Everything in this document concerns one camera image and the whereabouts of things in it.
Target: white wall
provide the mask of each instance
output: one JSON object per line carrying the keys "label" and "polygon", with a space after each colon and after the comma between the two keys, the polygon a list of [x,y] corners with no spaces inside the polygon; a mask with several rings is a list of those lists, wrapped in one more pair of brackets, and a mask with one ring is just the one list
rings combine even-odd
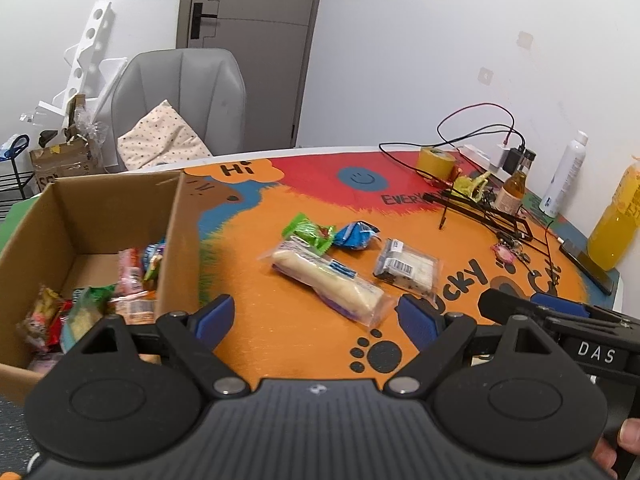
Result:
{"label": "white wall", "polygon": [[[533,36],[530,49],[516,44]],[[437,142],[441,118],[494,101],[537,154],[528,183],[543,193],[565,144],[589,136],[566,216],[589,234],[631,155],[640,155],[640,0],[321,0],[300,146]],[[481,84],[481,68],[491,70]],[[453,137],[498,112],[472,112]],[[502,136],[474,142],[486,148]],[[618,266],[625,306],[640,314],[640,244]]]}
{"label": "white wall", "polygon": [[[111,1],[115,20],[105,57],[175,48],[178,0]],[[21,113],[65,89],[69,66],[62,55],[78,42],[95,2],[0,0],[0,142],[24,131]]]}

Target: packaged bread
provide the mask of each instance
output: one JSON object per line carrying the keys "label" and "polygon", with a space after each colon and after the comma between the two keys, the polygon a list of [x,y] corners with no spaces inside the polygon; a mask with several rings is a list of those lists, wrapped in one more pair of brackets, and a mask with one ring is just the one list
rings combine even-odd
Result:
{"label": "packaged bread", "polygon": [[318,256],[304,240],[291,237],[269,254],[273,267],[311,286],[335,311],[373,328],[395,307],[395,300],[337,260]]}

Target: smartphone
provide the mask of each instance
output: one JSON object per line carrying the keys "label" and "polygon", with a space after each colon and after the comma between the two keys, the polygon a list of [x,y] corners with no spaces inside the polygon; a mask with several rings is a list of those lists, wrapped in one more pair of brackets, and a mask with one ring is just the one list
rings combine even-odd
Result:
{"label": "smartphone", "polygon": [[613,292],[613,280],[599,267],[587,253],[581,251],[571,241],[565,240],[560,246],[560,252],[569,258],[596,286],[610,296]]}

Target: cardboard box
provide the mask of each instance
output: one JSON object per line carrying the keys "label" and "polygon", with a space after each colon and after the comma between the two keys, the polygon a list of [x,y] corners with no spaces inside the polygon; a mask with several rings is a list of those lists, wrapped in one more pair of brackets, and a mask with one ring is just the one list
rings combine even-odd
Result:
{"label": "cardboard box", "polygon": [[16,331],[40,284],[70,298],[75,288],[115,283],[119,250],[166,235],[156,317],[197,310],[198,245],[180,206],[184,180],[181,171],[121,173],[47,186],[0,254],[0,393],[22,403],[41,378],[25,370],[33,349]]}
{"label": "cardboard box", "polygon": [[40,191],[47,184],[64,176],[81,176],[104,173],[104,168],[94,153],[93,143],[76,138],[71,142],[31,150],[29,156]]}

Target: plastic bag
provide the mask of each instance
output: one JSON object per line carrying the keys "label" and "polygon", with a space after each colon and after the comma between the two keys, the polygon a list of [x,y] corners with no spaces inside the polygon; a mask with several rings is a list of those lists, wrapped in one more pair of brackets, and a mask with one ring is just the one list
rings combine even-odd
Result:
{"label": "plastic bag", "polygon": [[156,293],[145,290],[130,296],[113,298],[109,302],[110,311],[124,318],[128,325],[152,324],[156,311]]}
{"label": "plastic bag", "polygon": [[442,264],[400,240],[387,239],[380,251],[373,275],[384,282],[433,299],[438,286]]}
{"label": "plastic bag", "polygon": [[364,220],[351,222],[340,229],[334,238],[334,245],[361,251],[367,248],[372,238],[378,238],[380,229]]}
{"label": "plastic bag", "polygon": [[116,294],[128,296],[137,294],[144,289],[142,278],[142,257],[137,248],[125,249],[118,253],[118,283],[116,284]]}
{"label": "plastic bag", "polygon": [[102,297],[94,294],[90,287],[83,289],[78,297],[74,298],[74,306],[69,311],[60,336],[60,348],[65,354],[102,319],[103,311]]}
{"label": "plastic bag", "polygon": [[282,237],[297,237],[309,244],[316,254],[324,254],[335,238],[335,225],[322,226],[312,222],[304,213],[298,213],[282,230]]}
{"label": "plastic bag", "polygon": [[76,130],[73,133],[89,144],[91,154],[98,160],[98,166],[103,168],[102,145],[107,139],[109,127],[105,123],[92,121],[91,113],[84,105],[76,107],[74,111],[74,125],[76,126]]}
{"label": "plastic bag", "polygon": [[50,352],[50,353],[37,353],[29,366],[27,366],[27,370],[31,370],[32,372],[36,372],[37,374],[46,375],[51,369],[60,362],[60,359],[64,354],[62,352]]}
{"label": "plastic bag", "polygon": [[33,308],[23,322],[18,325],[18,331],[27,343],[38,350],[46,351],[49,327],[64,303],[64,300],[49,287],[40,286],[38,297],[33,302]]}
{"label": "plastic bag", "polygon": [[166,243],[163,238],[157,244],[150,244],[145,248],[142,255],[142,267],[145,271],[142,285],[145,290],[156,290],[156,288],[158,288],[158,279],[160,277],[160,267],[165,245]]}
{"label": "plastic bag", "polygon": [[318,256],[300,238],[284,241],[269,257],[276,270],[311,286],[336,312],[368,328],[379,325],[395,307],[396,300],[381,288],[337,260]]}

